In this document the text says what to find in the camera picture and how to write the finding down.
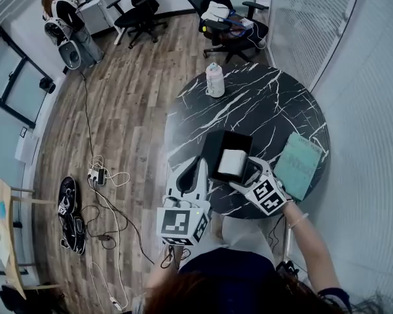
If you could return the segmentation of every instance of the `person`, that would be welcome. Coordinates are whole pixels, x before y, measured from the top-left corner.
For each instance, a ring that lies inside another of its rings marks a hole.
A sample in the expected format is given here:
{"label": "person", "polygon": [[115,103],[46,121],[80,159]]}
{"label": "person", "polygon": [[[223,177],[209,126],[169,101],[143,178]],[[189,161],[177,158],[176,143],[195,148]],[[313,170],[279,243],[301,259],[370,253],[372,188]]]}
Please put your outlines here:
{"label": "person", "polygon": [[133,299],[133,314],[381,313],[377,302],[351,306],[307,215],[292,200],[282,212],[305,259],[311,288],[283,269],[276,271],[271,248],[254,220],[223,217],[215,230],[217,215],[211,231],[207,228],[200,243],[189,247],[188,257],[183,247],[170,247],[172,261],[166,264],[169,251],[162,252],[146,293]]}
{"label": "person", "polygon": [[77,16],[76,8],[66,0],[41,0],[45,12],[45,19],[60,18],[73,29],[73,40],[79,47],[82,61],[92,67],[103,59],[103,52],[93,41],[92,36],[84,26],[84,22]]}

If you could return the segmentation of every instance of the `bracelet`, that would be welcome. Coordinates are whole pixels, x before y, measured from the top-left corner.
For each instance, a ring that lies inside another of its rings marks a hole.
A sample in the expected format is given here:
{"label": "bracelet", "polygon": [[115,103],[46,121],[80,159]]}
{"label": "bracelet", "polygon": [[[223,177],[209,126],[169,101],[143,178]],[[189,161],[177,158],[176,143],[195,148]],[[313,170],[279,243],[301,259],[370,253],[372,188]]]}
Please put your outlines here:
{"label": "bracelet", "polygon": [[290,229],[294,228],[301,220],[304,220],[305,218],[308,217],[308,213],[304,213],[301,218],[299,218],[297,221],[295,221],[293,224],[290,224]]}

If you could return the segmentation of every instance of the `window blinds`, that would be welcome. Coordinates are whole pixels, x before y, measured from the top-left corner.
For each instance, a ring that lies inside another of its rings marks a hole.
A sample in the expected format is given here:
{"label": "window blinds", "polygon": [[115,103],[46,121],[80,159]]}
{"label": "window blinds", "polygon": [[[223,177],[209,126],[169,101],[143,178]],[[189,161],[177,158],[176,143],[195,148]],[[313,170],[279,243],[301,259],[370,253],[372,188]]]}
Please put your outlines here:
{"label": "window blinds", "polygon": [[339,42],[355,0],[272,0],[269,48],[278,69],[312,86]]}

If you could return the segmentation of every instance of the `white robot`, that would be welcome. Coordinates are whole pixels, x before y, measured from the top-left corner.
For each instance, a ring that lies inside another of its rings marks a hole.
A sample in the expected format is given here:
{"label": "white robot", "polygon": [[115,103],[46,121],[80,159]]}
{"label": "white robot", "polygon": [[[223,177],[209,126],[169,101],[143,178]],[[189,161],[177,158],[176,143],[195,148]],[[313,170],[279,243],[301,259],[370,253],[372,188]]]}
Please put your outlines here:
{"label": "white robot", "polygon": [[73,29],[60,18],[49,18],[44,25],[45,33],[58,47],[64,63],[71,70],[81,66],[81,53],[77,44],[71,40]]}
{"label": "white robot", "polygon": [[209,222],[207,163],[193,157],[169,177],[163,207],[157,209],[157,235],[170,245],[196,245]]}
{"label": "white robot", "polygon": [[[268,162],[256,157],[249,157],[248,162],[260,170],[258,178],[248,186],[229,184],[269,216],[287,202],[282,184]],[[196,182],[193,173],[197,173]],[[196,245],[204,234],[211,207],[206,201],[207,173],[205,159],[193,157],[169,177],[163,207],[157,209],[157,235],[169,245]]]}
{"label": "white robot", "polygon": [[248,186],[233,182],[229,185],[269,216],[287,202],[282,183],[276,180],[268,162],[257,157],[249,157],[248,162],[260,169],[260,176]]}

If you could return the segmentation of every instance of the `mesh chair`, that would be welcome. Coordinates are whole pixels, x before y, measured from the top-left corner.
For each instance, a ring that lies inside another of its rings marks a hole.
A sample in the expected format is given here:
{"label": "mesh chair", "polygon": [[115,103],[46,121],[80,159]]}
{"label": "mesh chair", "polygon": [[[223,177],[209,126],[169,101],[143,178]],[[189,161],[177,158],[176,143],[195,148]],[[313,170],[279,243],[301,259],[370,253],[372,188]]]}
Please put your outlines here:
{"label": "mesh chair", "polygon": [[134,27],[132,30],[128,31],[128,35],[136,33],[128,47],[132,49],[132,44],[142,33],[148,33],[153,39],[153,43],[156,43],[157,37],[153,34],[152,30],[157,26],[163,26],[164,28],[168,26],[166,22],[153,21],[155,19],[155,13],[159,8],[159,3],[156,0],[131,0],[134,8],[130,9],[128,12],[124,12],[118,5],[119,1],[121,0],[112,2],[106,8],[115,7],[121,14],[114,22],[115,26],[121,29]]}
{"label": "mesh chair", "polygon": [[[222,3],[223,5],[226,5],[230,10],[233,9],[230,0],[188,1],[192,4],[200,17],[204,12],[207,11],[210,1]],[[245,61],[250,61],[249,57],[247,57],[247,55],[245,55],[242,51],[249,48],[255,48],[256,52],[260,51],[260,49],[257,47],[257,44],[267,35],[268,27],[261,22],[252,20],[252,18],[255,9],[263,10],[268,9],[268,7],[260,5],[259,3],[253,3],[251,1],[243,2],[243,5],[249,7],[249,13],[247,18],[253,21],[256,25],[253,25],[253,31],[247,30],[245,34],[241,37],[224,39],[221,36],[223,33],[228,33],[231,30],[231,23],[227,21],[215,22],[211,20],[201,20],[199,31],[203,33],[206,38],[211,39],[211,42],[214,46],[218,46],[221,44],[221,46],[217,48],[204,49],[205,58],[207,57],[207,52],[227,52],[228,54],[225,59],[225,63],[228,63],[234,55],[241,57]]]}

